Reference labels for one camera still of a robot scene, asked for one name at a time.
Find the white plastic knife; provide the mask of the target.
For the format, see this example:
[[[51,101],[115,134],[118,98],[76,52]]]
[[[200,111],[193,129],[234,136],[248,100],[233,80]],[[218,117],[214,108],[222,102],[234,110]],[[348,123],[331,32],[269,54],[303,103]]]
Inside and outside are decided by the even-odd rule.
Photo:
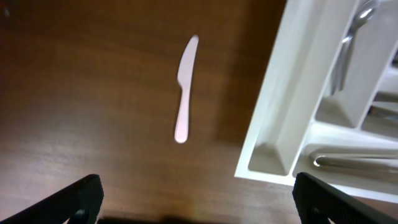
[[[198,43],[199,36],[193,35],[183,51],[177,72],[177,82],[182,93],[176,120],[174,139],[179,144],[185,143],[188,139],[190,90]]]

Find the small steel teaspoon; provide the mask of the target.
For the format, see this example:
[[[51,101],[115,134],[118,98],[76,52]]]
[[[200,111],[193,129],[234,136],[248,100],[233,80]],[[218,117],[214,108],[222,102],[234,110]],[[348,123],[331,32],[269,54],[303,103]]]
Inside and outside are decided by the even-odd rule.
[[[373,17],[379,5],[380,1],[378,0],[368,0],[356,10],[348,32],[341,41],[341,50],[333,67],[331,74],[331,96],[344,89],[356,34]]]

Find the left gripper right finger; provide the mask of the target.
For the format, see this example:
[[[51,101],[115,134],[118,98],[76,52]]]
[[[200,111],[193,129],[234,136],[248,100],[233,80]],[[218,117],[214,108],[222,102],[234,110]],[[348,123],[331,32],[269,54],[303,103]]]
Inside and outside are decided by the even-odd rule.
[[[297,174],[292,195],[304,224],[397,224],[396,219],[306,172]]]

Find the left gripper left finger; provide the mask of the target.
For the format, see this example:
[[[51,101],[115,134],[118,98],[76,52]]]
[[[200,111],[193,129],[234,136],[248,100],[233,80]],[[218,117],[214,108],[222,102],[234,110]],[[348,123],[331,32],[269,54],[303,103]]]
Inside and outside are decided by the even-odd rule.
[[[98,174],[90,174],[3,220],[3,224],[95,224],[104,192]]]

